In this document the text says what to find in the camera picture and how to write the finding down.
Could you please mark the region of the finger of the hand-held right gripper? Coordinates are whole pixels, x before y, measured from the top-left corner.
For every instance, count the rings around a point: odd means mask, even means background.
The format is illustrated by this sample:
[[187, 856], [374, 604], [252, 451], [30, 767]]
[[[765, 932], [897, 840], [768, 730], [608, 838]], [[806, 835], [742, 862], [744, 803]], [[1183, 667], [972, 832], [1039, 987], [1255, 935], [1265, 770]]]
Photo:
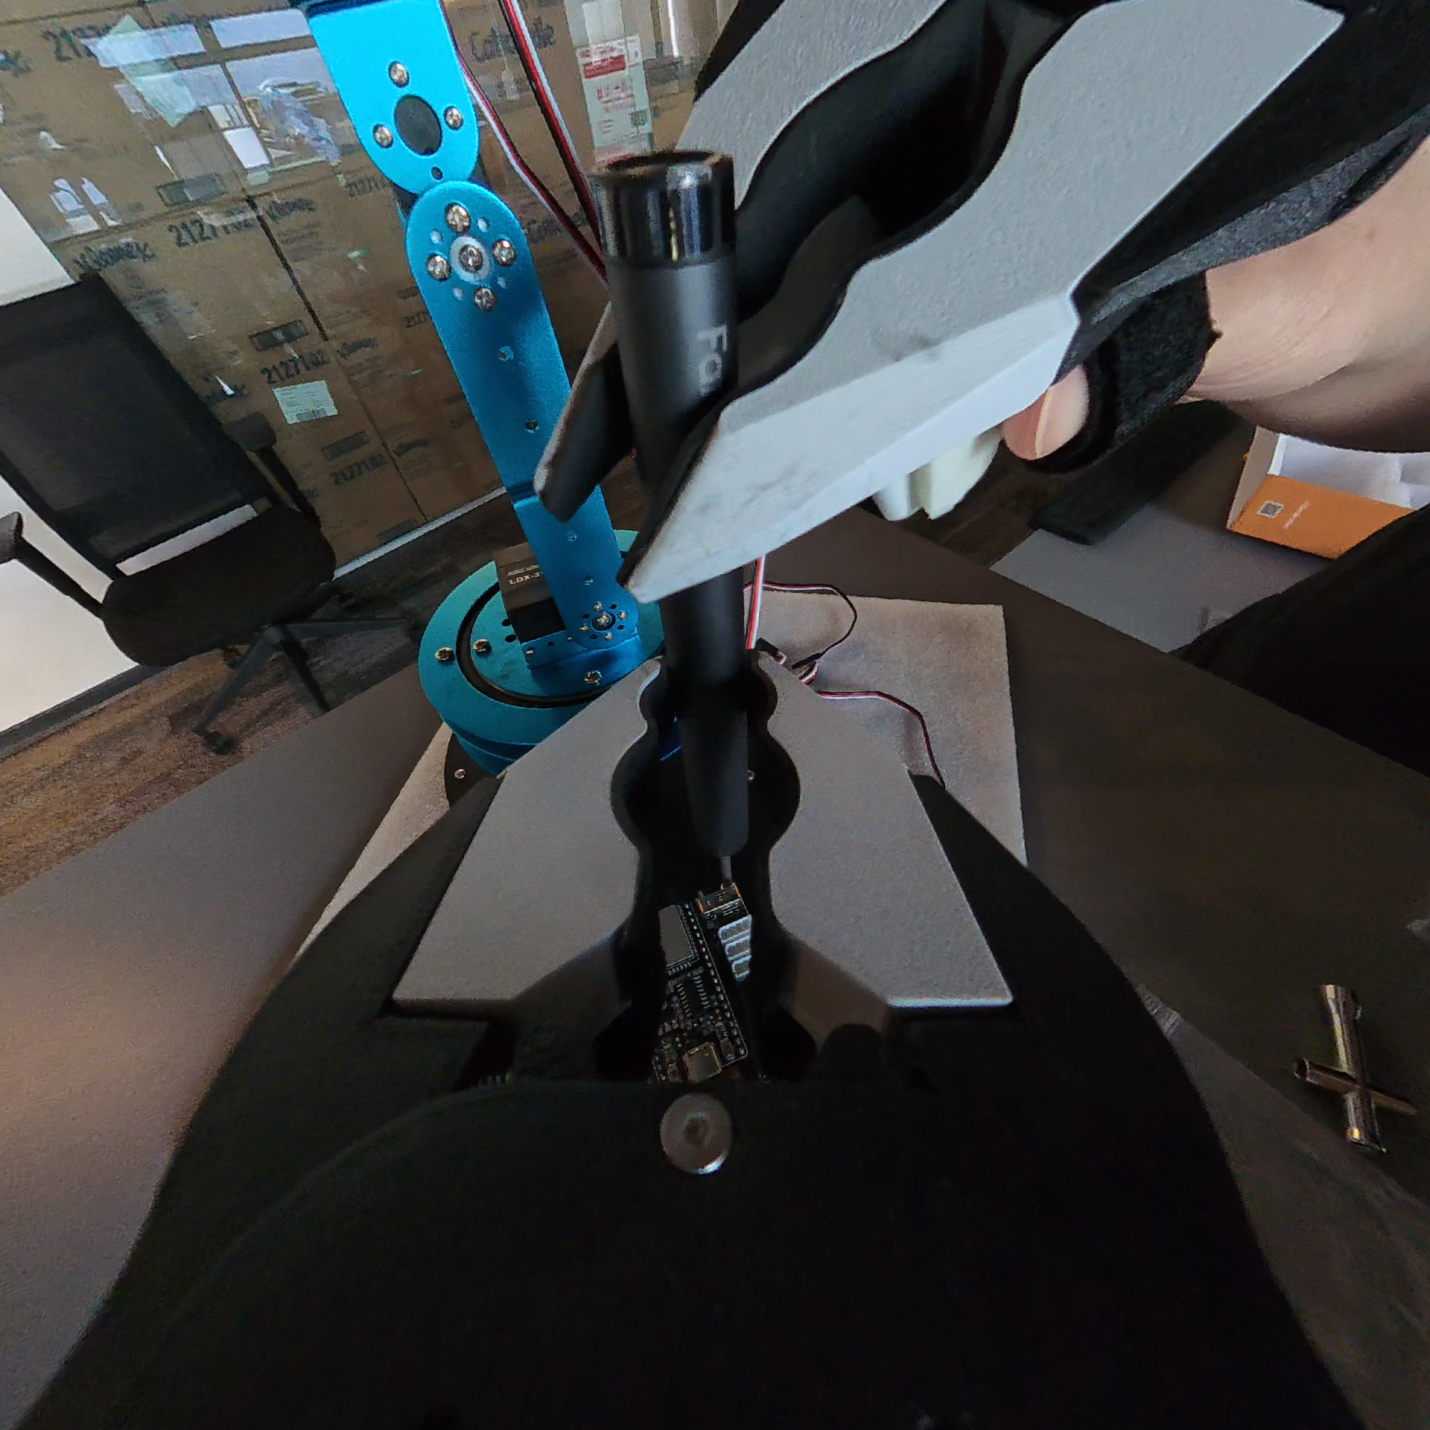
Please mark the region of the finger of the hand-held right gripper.
[[750, 563], [1030, 405], [1074, 344], [1082, 280], [1341, 25], [1332, 9], [1079, 18], [973, 193], [858, 268], [814, 347], [723, 409], [628, 588]]
[[[818, 342], [872, 259], [967, 201], [972, 3], [741, 3], [699, 80], [683, 152], [732, 158], [738, 377], [724, 408]], [[635, 451], [614, 312], [535, 488], [568, 520]], [[973, 488], [973, 439], [870, 494], [940, 517]]]

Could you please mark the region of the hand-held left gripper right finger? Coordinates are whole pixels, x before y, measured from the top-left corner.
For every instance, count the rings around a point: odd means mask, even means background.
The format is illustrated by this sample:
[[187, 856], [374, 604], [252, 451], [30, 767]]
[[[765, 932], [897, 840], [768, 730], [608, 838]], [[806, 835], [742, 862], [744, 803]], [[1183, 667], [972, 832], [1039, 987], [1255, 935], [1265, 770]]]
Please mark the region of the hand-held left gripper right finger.
[[754, 914], [757, 1026], [814, 1042], [1013, 993], [893, 750], [766, 655], [748, 660], [750, 835], [733, 859]]

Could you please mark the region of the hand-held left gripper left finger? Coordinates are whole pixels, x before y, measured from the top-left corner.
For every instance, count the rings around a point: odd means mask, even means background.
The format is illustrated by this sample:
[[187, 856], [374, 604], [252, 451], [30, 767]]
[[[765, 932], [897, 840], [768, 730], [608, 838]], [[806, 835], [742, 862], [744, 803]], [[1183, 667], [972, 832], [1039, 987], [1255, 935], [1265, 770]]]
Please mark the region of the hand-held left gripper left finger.
[[669, 974], [630, 791], [662, 691], [641, 664], [498, 780], [395, 989], [485, 1026], [464, 1078], [653, 1075]]

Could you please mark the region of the black electric screwdriver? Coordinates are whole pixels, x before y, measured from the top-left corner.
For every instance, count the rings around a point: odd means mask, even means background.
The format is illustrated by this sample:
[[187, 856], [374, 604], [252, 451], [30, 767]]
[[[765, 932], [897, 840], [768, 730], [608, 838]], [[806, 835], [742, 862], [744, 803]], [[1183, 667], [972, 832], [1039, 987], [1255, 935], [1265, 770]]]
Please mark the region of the black electric screwdriver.
[[[617, 159], [592, 180], [635, 461], [642, 527], [620, 569], [636, 592], [657, 528], [695, 473], [739, 375], [736, 177], [718, 152]], [[735, 877], [751, 837], [751, 773], [760, 767], [773, 695], [747, 645], [741, 567], [698, 578], [675, 558], [657, 606], [681, 744], [692, 831]]]

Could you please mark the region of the grey desk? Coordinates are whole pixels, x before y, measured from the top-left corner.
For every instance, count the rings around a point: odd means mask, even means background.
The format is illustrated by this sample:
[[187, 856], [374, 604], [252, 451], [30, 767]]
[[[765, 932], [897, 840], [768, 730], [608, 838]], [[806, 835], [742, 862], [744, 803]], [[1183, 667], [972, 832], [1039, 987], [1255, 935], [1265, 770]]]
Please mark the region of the grey desk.
[[[1003, 1011], [756, 1081], [464, 1078], [395, 989], [499, 779], [270, 992], [21, 1427], [1427, 1427], [1427, 782], [866, 515], [779, 573], [997, 600], [1028, 862], [922, 794]], [[1299, 1081], [1354, 992], [1387, 1153]], [[1328, 1135], [1258, 1223], [1138, 987]]]

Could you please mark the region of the person's right hand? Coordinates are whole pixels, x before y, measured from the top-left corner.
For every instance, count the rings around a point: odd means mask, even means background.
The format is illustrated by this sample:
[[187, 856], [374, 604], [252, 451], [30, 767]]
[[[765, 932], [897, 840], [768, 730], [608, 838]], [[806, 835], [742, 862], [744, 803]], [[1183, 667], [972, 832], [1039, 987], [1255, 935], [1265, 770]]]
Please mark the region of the person's right hand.
[[1217, 338], [1182, 402], [1343, 449], [1429, 449], [1426, 141], [1353, 211], [1205, 281]]

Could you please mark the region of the black circuit board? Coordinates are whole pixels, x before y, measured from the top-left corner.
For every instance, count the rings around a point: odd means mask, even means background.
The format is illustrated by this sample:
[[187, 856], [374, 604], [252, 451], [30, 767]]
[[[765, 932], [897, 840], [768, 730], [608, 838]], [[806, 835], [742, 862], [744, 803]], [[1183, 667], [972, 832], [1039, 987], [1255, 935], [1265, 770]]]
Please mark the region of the black circuit board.
[[753, 928], [741, 887], [730, 878], [659, 911], [666, 992], [653, 1045], [651, 1084], [759, 1080], [759, 1060], [742, 1021]]

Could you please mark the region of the white foam sheet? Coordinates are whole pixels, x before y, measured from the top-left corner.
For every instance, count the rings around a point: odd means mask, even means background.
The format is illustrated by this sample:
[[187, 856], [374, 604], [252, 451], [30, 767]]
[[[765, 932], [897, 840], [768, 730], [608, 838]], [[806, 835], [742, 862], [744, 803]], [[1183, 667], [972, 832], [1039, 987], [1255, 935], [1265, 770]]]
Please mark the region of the white foam sheet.
[[812, 688], [882, 691], [885, 700], [836, 700], [846, 722], [897, 749], [914, 773], [943, 782], [1021, 862], [1028, 862], [1009, 671], [1007, 630], [998, 604], [852, 595], [857, 621], [836, 594], [768, 581], [759, 634], [793, 664], [823, 654]]

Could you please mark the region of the light grey table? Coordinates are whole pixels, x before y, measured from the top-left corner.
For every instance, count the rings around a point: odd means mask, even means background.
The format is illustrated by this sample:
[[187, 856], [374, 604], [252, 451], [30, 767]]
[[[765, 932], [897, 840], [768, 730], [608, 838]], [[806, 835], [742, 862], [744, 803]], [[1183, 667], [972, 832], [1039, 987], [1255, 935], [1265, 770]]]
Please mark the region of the light grey table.
[[1037, 530], [994, 570], [1171, 652], [1328, 560], [1226, 528], [1253, 435], [1241, 427], [1097, 545]]

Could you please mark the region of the large clear zip bag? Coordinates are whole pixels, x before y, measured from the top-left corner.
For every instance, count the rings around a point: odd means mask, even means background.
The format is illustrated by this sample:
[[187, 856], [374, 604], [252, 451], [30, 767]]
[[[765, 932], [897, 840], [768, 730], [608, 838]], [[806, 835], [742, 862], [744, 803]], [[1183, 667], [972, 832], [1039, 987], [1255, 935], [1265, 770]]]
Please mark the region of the large clear zip bag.
[[1354, 1187], [1326, 1129], [1147, 987], [1137, 992], [1189, 1074], [1253, 1218], [1305, 1239], [1353, 1221]]

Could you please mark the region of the orange white cardboard box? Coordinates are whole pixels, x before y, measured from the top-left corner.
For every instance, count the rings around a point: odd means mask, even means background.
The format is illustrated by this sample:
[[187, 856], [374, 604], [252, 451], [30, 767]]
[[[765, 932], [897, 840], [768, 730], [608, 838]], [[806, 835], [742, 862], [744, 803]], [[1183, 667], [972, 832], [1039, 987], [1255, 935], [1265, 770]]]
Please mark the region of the orange white cardboard box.
[[1334, 560], [1429, 502], [1429, 454], [1337, 448], [1258, 429], [1226, 528]]

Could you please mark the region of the black office chair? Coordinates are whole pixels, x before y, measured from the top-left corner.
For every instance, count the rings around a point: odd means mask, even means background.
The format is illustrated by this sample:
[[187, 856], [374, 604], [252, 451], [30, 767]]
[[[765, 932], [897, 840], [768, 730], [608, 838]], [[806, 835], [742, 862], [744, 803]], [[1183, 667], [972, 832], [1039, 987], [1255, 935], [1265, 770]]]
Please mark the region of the black office chair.
[[3, 515], [2, 561], [20, 563], [97, 616], [145, 668], [246, 645], [194, 724], [215, 753], [236, 741], [213, 719], [270, 658], [285, 657], [321, 712], [331, 703], [307, 639], [401, 631], [412, 618], [316, 618], [339, 594], [339, 558], [260, 414], [224, 423], [97, 275], [3, 305], [5, 482], [81, 558], [109, 576], [102, 597]]

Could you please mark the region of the metal cross socket wrench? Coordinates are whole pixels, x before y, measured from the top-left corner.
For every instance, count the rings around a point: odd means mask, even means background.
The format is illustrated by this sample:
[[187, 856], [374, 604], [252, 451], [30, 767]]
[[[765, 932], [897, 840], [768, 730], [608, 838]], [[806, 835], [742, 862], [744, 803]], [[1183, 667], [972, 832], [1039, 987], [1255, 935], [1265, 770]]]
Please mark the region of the metal cross socket wrench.
[[1402, 1117], [1418, 1117], [1418, 1106], [1384, 1087], [1377, 1086], [1369, 1071], [1362, 1038], [1362, 1008], [1354, 992], [1341, 983], [1319, 984], [1335, 1053], [1334, 1063], [1316, 1062], [1298, 1056], [1293, 1072], [1298, 1081], [1341, 1099], [1344, 1138], [1362, 1150], [1387, 1154], [1381, 1126], [1381, 1111]]

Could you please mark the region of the person's black shirt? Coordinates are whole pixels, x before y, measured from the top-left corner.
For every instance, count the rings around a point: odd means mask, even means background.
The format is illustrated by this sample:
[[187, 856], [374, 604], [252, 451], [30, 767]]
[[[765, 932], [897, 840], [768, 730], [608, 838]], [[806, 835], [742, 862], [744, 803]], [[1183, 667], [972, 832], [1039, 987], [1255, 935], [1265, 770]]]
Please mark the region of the person's black shirt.
[[1429, 773], [1429, 509], [1177, 651], [1281, 709]]

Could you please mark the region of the stack of cardboard boxes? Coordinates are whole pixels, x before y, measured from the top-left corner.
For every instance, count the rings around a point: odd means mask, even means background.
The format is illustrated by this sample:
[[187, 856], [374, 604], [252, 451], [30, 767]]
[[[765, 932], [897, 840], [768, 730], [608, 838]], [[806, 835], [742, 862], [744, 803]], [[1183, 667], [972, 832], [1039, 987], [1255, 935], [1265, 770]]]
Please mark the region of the stack of cardboard boxes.
[[[583, 232], [499, 3], [443, 3], [522, 158]], [[583, 166], [672, 143], [736, 3], [520, 3]], [[2, 178], [222, 421], [260, 412], [340, 563], [501, 487], [407, 260], [398, 199], [285, 3], [3, 3]], [[599, 278], [482, 125], [568, 372]]]

